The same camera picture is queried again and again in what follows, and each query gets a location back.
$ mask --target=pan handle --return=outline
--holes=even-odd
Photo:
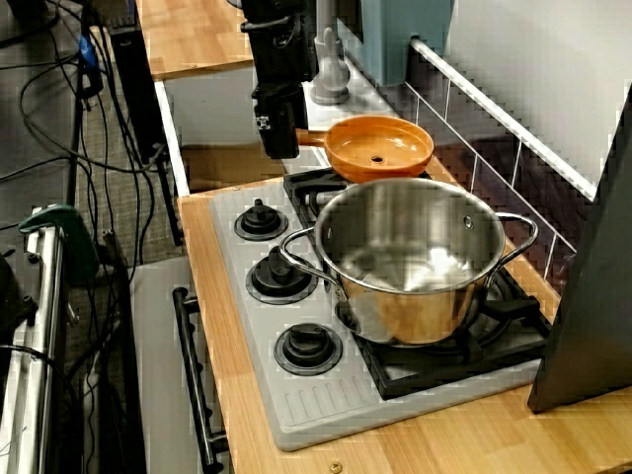
[[[537,224],[533,222],[531,219],[529,219],[528,217],[525,217],[519,214],[512,214],[510,212],[497,212],[496,215],[501,220],[519,220],[520,222],[528,225],[529,236],[518,247],[516,247],[511,252],[509,252],[504,257],[502,257],[500,260],[498,260],[498,262],[492,267],[490,272],[487,274],[487,277],[485,278],[485,282],[483,285],[486,291],[489,290],[490,287],[492,286],[492,282],[494,280],[494,276],[496,275],[496,272],[500,270],[502,267],[504,267],[506,264],[508,264],[515,257],[517,257],[522,252],[524,252],[526,249],[528,249],[531,245],[533,245],[533,242],[535,242],[535,239],[537,239],[537,234],[538,234]]]
[[[296,260],[287,250],[287,246],[296,239],[299,239],[311,232],[314,231],[314,227],[309,227],[308,229],[299,230],[298,232],[294,232],[293,234],[289,234],[285,237],[280,244],[278,244],[278,250],[282,258],[288,262],[290,265],[295,267],[302,272],[310,274],[314,277],[322,278],[325,281],[328,281],[334,287],[334,293],[338,297],[340,302],[347,302],[347,294],[345,293],[345,289],[340,285],[340,283],[330,275],[327,275],[325,272],[321,272],[320,270],[309,267],[305,264],[300,263]]]
[[[300,146],[325,146],[326,131],[305,130],[303,128],[296,129],[296,138]]]

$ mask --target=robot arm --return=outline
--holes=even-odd
[[[318,74],[316,0],[228,0],[244,12],[259,84],[257,127],[268,156],[298,156],[296,128],[307,128],[302,82]]]

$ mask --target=orange frying pan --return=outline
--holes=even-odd
[[[325,148],[332,168],[353,183],[419,176],[435,145],[422,128],[400,118],[359,116],[327,131],[296,131],[298,144]]]

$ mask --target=gray faucet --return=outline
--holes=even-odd
[[[319,73],[314,78],[311,98],[321,106],[343,104],[349,99],[347,84],[351,79],[345,63],[342,42],[338,38],[335,12],[338,0],[318,0],[316,3],[316,55]]]

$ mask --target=wooden countertop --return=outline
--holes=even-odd
[[[433,159],[427,171],[452,182]],[[219,190],[179,200],[185,238],[235,471],[325,474],[595,473],[632,466],[632,388],[533,415],[530,386],[318,444],[279,450],[208,211]],[[508,270],[550,320],[557,293],[518,258]]]
[[[226,0],[138,0],[149,68],[155,81],[253,64],[241,10]]]

